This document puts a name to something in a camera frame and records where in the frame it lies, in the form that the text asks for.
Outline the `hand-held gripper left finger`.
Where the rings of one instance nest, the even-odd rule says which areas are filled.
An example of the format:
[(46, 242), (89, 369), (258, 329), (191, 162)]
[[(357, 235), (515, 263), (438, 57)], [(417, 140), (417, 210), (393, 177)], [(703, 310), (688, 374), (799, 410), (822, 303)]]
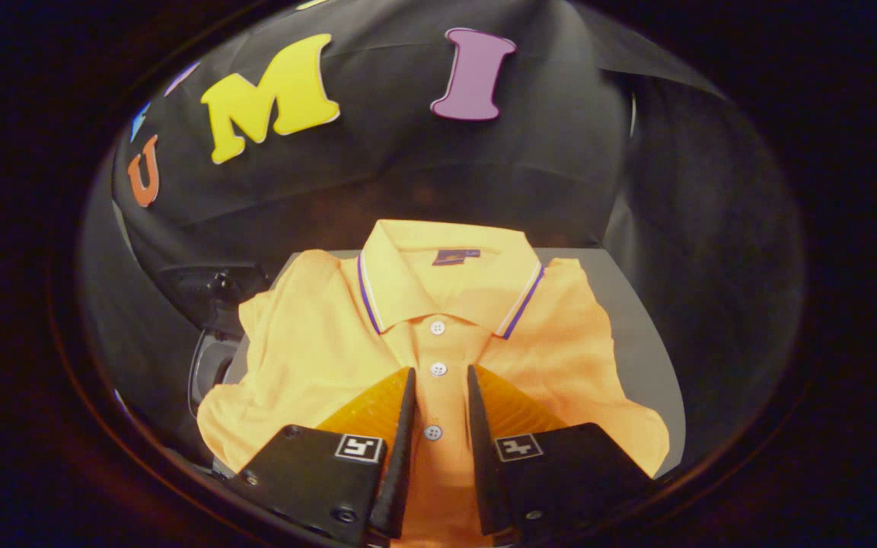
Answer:
[(403, 368), (316, 428), (282, 427), (226, 486), (320, 537), (386, 547), (403, 533), (415, 412), (416, 372)]

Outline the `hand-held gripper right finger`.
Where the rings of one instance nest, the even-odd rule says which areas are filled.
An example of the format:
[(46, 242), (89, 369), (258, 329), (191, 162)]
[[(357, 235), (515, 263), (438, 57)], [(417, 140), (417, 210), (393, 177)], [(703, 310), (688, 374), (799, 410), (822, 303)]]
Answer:
[(573, 537), (654, 493), (598, 424), (566, 425), (480, 365), (467, 370), (467, 412), (487, 537)]

